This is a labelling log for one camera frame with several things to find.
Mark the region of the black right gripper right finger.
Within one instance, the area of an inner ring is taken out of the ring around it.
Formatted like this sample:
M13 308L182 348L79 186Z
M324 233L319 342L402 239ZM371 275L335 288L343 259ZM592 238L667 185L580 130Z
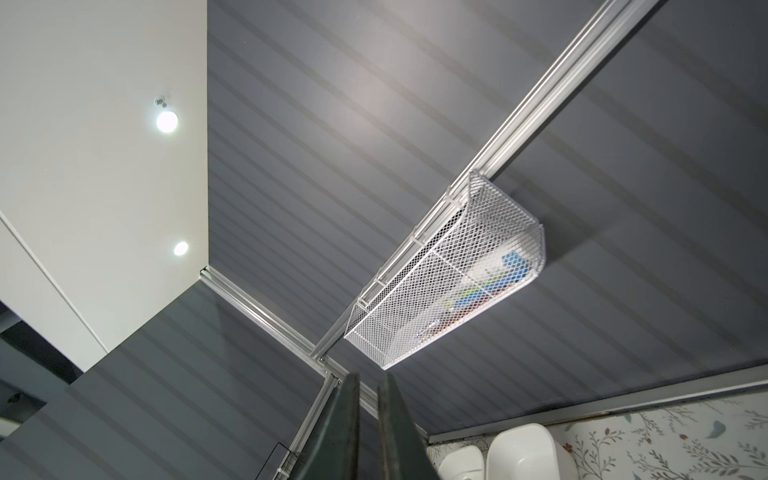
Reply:
M394 376L378 386L379 443L384 479L438 479Z

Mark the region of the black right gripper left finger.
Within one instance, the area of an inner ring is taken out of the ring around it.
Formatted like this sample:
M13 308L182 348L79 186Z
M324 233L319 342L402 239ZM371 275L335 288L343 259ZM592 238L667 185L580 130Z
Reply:
M321 427L300 479L356 479L360 433L360 377L350 373L342 382L330 414Z

